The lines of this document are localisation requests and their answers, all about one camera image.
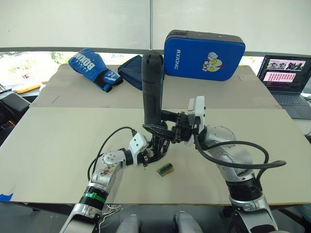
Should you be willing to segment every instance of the table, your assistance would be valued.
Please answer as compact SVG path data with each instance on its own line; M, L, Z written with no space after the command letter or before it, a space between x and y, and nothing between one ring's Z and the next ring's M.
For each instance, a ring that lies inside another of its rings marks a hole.
M118 66L109 66L117 71ZM273 108L281 106L249 66L239 66L226 81L165 76L163 108L185 108L190 98L204 95L211 108ZM124 80L106 93L69 65L61 65L32 107L143 108L142 92Z
M227 126L239 140L266 148L270 161L287 161L262 177L270 204L311 202L311 146L285 110L207 109L206 116L206 124ZM32 107L0 147L0 193L14 193L11 201L18 202L76 203L104 139L125 125L150 137L142 122L142 109ZM104 150L127 147L130 138L129 131L119 133ZM254 163L263 161L260 151L248 149ZM156 170L168 162L175 171L160 177ZM171 145L164 158L146 168L126 167L118 193L107 202L230 204L216 165L182 143Z

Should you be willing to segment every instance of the navy blue cloth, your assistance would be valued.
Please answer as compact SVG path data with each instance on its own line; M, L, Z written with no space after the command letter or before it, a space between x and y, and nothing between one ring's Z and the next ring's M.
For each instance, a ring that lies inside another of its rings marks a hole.
M142 90L141 84L141 56L131 58L118 68L118 73L131 85Z
M92 49L81 50L69 59L68 64L105 92L109 92L113 85L119 85L123 82L122 77L109 70L100 55Z

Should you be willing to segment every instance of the yellow object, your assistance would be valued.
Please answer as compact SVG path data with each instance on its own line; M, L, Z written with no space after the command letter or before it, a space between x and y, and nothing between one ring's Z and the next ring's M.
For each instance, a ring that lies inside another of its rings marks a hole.
M38 88L40 86L41 86L41 84L39 84L39 83L23 85L20 88L16 89L15 92L20 94L20 93L24 93L26 91L30 91L30 90L36 89L36 88Z

